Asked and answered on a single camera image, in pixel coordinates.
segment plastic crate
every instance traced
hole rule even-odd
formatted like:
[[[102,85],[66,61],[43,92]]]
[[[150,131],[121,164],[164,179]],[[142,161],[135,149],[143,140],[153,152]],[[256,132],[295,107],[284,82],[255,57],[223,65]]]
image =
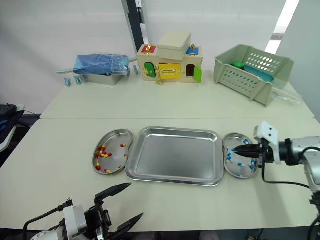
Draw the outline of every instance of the plastic crate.
[[[271,75],[274,80],[265,82],[262,78],[232,66],[242,62],[249,67]],[[294,62],[287,57],[276,56],[252,46],[238,45],[215,58],[213,79],[247,97],[268,106],[273,85],[283,89],[288,81]]]

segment yellow door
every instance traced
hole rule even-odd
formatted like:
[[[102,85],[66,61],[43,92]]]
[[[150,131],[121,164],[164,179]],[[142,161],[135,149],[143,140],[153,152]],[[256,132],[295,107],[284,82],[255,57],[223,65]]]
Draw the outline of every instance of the yellow door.
[[[162,80],[181,78],[180,63],[159,64],[159,75]]]

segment metal tray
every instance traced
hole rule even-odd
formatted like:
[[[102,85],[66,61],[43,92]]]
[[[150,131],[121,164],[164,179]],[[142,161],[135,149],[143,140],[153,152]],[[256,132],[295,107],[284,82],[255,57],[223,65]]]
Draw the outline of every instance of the metal tray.
[[[209,130],[146,127],[125,173],[133,180],[215,186],[224,177],[222,139]]]
[[[129,148],[133,142],[134,135],[131,131],[126,129],[119,129],[109,132],[105,135],[93,152],[92,166],[98,174],[110,175],[121,171],[127,162]],[[112,155],[108,158],[104,156],[98,156],[101,149],[100,147],[105,145],[105,151]],[[100,164],[101,169],[96,168],[97,164]]]
[[[244,144],[253,144],[253,142],[248,137],[240,133],[230,133],[223,139],[225,170],[232,176],[239,179],[252,178],[258,172],[258,163],[256,158],[239,156],[232,152],[232,149]]]

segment green door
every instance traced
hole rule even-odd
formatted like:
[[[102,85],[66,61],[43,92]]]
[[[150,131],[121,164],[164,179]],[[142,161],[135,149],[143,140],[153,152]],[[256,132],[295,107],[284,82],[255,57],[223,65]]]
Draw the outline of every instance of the green door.
[[[195,66],[194,67],[194,75],[193,75],[193,78],[196,82],[199,82],[201,83],[201,80],[202,80],[202,70],[201,70],[201,67],[199,66]]]
[[[155,66],[151,62],[146,62],[144,64],[144,73],[148,77],[155,78],[156,77]]]

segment rectangular metal tray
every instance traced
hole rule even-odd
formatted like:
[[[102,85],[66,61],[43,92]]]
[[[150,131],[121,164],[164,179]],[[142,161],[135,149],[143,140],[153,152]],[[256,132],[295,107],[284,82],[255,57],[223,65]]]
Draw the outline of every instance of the rectangular metal tray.
[[[224,177],[222,139],[210,130],[146,127],[125,173],[133,180],[215,186]]]

